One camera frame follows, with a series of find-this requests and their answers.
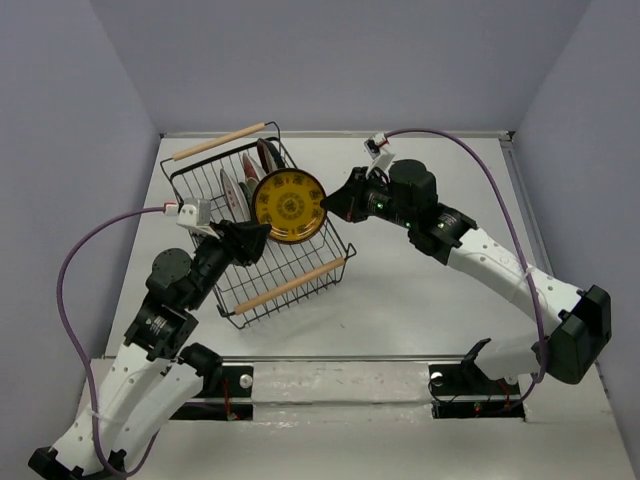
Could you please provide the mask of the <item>white plate with orange sunburst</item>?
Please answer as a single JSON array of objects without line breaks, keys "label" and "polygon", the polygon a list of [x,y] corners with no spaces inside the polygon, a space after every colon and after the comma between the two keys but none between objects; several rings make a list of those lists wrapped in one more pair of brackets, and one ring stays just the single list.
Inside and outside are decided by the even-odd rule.
[{"label": "white plate with orange sunburst", "polygon": [[224,168],[220,171],[220,180],[228,208],[234,221],[248,221],[251,218],[248,203],[239,184],[226,172]]}]

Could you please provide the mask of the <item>blue patterned teal plate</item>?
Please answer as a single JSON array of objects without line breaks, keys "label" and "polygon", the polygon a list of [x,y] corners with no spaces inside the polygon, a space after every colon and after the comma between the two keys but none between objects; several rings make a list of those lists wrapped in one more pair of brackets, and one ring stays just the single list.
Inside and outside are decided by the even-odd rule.
[{"label": "blue patterned teal plate", "polygon": [[241,191],[243,192],[245,199],[246,199],[246,203],[248,206],[248,209],[250,212],[252,212],[254,210],[253,208],[253,191],[251,190],[251,188],[243,181],[239,181],[238,185],[241,189]]}]

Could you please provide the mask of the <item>yellow patterned dark plate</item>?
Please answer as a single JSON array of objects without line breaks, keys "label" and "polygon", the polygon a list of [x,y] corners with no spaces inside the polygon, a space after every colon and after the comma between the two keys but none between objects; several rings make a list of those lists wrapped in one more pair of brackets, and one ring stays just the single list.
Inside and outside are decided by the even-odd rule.
[{"label": "yellow patterned dark plate", "polygon": [[326,192],[307,171],[282,168],[265,176],[256,186],[250,203],[252,219],[269,225],[269,238],[281,244],[308,241],[326,222],[321,203]]}]

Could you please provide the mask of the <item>red and teal floral plate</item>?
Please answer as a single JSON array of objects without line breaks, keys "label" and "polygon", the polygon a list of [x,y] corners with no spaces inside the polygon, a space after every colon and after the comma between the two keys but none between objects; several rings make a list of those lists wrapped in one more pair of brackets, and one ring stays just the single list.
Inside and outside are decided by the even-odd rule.
[{"label": "red and teal floral plate", "polygon": [[245,174],[245,184],[249,191],[253,193],[265,177],[265,172],[248,153],[242,155],[242,166]]}]

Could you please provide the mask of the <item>black wire dish rack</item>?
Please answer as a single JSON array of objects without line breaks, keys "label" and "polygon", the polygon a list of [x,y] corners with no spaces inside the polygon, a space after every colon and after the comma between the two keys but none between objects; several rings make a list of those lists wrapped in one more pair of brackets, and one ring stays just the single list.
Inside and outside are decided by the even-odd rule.
[{"label": "black wire dish rack", "polygon": [[[276,146],[285,167],[295,166],[279,134],[264,139]],[[172,173],[166,170],[167,159],[160,162],[160,168],[178,200],[210,200],[214,222],[235,222],[223,193],[220,171],[224,168],[237,183],[245,182],[244,153],[262,167],[256,142],[228,149]],[[256,264],[247,268],[232,267],[218,281],[214,295],[219,313],[241,330],[339,283],[346,262],[356,254],[353,244],[344,243],[329,220],[319,233],[300,244],[281,244],[270,239]]]}]

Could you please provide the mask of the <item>dark red rimmed cream plate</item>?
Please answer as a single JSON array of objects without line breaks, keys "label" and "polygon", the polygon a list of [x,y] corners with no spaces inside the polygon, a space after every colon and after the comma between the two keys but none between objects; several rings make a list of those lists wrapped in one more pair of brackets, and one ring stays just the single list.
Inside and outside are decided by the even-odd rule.
[{"label": "dark red rimmed cream plate", "polygon": [[256,147],[260,157],[260,162],[266,173],[283,169],[285,162],[276,146],[269,140],[259,138]]}]

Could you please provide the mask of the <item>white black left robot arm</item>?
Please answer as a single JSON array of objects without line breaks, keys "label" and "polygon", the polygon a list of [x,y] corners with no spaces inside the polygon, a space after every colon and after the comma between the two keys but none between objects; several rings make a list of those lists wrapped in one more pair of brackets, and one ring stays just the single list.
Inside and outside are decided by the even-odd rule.
[{"label": "white black left robot arm", "polygon": [[192,313],[229,266],[261,258],[270,228],[223,220],[199,229],[194,253],[171,248],[155,257],[147,294],[105,378],[87,377],[87,406],[53,445],[31,455],[28,465],[42,478],[135,475],[170,417],[197,393],[219,388],[222,358],[187,342],[198,324]]}]

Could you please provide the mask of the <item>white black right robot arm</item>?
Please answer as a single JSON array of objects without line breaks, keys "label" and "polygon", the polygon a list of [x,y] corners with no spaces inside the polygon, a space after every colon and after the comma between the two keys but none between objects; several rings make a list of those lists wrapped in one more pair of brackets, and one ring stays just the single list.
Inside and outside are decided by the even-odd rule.
[{"label": "white black right robot arm", "polygon": [[406,228],[418,251],[485,285],[535,322],[533,335],[509,343],[487,338],[471,348],[460,368],[470,391],[539,372],[578,384],[611,339],[606,290],[580,289],[520,261],[470,217],[441,203],[435,176],[417,161],[399,161],[389,173],[356,167],[321,205],[349,223],[374,216]]}]

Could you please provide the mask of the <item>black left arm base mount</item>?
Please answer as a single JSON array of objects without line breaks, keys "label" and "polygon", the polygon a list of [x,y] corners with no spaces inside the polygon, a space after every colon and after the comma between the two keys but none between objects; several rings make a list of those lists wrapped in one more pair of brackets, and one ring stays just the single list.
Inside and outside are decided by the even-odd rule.
[{"label": "black left arm base mount", "polygon": [[253,389],[254,367],[249,364],[223,365],[204,376],[203,387],[196,395],[202,399],[250,398]]}]

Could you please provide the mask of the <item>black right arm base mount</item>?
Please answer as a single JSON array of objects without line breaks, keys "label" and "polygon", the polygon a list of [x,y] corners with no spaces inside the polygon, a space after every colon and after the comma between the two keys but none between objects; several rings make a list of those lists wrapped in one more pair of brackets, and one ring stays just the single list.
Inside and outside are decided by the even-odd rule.
[{"label": "black right arm base mount", "polygon": [[452,402],[462,397],[490,397],[504,394],[518,398],[517,385],[505,380],[490,380],[476,365],[477,351],[471,350],[457,363],[429,366],[429,388],[435,400]]}]

